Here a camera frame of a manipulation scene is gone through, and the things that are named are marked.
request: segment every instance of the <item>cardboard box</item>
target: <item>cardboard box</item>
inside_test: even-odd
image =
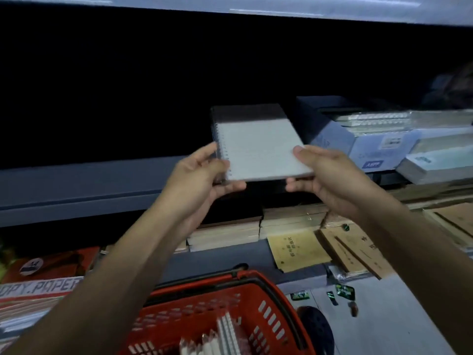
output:
[[[355,135],[318,111],[328,107],[325,97],[297,98],[293,122],[299,136],[305,144],[341,150],[365,172],[395,169],[419,138],[418,130]]]

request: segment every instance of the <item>spiral notebook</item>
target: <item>spiral notebook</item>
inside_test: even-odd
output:
[[[215,106],[211,115],[218,157],[230,161],[227,180],[259,181],[313,174],[292,153],[302,141],[279,105]]]

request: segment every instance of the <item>white shelf surface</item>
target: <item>white shelf surface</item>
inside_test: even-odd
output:
[[[283,17],[473,26],[473,0],[12,0]]]

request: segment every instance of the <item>right hand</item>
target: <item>right hand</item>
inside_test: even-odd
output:
[[[314,170],[315,177],[311,180],[288,178],[286,190],[315,193],[331,210],[343,217],[358,220],[362,200],[384,192],[343,152],[307,145],[305,148],[294,147],[293,153],[299,161]]]

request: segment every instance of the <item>kraft paper notebook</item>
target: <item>kraft paper notebook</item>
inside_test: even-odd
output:
[[[214,106],[211,115],[218,157],[230,161],[227,180],[273,180],[313,173],[292,154],[302,141],[279,105]]]

